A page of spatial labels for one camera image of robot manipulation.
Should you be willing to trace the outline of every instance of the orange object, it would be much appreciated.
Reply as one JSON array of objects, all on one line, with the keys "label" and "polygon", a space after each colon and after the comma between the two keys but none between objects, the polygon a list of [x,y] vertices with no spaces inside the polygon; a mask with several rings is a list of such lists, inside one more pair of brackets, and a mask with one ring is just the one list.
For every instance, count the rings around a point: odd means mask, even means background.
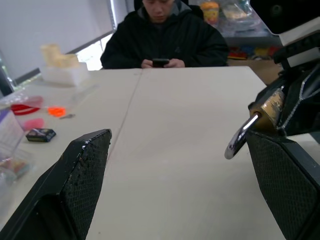
[{"label": "orange object", "polygon": [[202,9],[218,9],[219,8],[219,4],[214,1],[203,2],[200,6]]},{"label": "orange object", "polygon": [[48,108],[48,113],[56,118],[61,118],[66,115],[66,108],[59,106],[52,106]]}]

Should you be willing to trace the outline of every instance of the textured gripper pad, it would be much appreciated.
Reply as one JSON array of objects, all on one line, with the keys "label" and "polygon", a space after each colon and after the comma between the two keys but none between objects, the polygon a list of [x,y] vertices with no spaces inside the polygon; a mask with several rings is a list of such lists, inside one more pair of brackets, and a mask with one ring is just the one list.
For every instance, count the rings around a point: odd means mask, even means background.
[{"label": "textured gripper pad", "polygon": [[266,203],[284,237],[297,240],[318,205],[317,189],[278,143],[253,133],[247,143]]},{"label": "textured gripper pad", "polygon": [[107,137],[98,137],[91,141],[79,156],[79,161],[61,192],[80,240],[86,239],[95,213],[104,179],[108,149]]}]

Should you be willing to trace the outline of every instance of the man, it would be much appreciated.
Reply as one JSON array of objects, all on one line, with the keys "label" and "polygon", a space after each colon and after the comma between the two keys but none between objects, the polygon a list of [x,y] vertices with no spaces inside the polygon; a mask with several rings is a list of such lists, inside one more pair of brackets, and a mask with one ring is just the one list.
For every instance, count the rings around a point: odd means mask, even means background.
[{"label": "man", "polygon": [[165,68],[226,66],[221,34],[180,0],[143,0],[120,23],[101,57],[104,69],[153,68],[152,59],[170,59]]}]

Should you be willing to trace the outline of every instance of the black jacket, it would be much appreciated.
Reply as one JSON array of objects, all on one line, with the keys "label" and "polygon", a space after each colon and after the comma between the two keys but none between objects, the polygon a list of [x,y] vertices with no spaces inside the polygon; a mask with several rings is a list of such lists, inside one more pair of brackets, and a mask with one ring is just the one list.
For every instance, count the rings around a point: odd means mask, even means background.
[{"label": "black jacket", "polygon": [[141,68],[144,59],[180,59],[186,67],[226,66],[229,49],[222,35],[184,3],[174,6],[162,26],[148,20],[144,8],[127,17],[106,45],[104,69]]}]

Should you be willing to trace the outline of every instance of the pink object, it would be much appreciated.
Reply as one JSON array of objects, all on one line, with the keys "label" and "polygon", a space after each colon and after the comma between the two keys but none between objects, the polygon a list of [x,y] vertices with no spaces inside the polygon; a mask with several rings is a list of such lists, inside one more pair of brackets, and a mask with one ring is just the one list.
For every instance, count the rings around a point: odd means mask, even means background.
[{"label": "pink object", "polygon": [[35,118],[23,123],[23,129],[30,131],[31,129],[42,129],[45,125],[45,121],[42,118]]}]

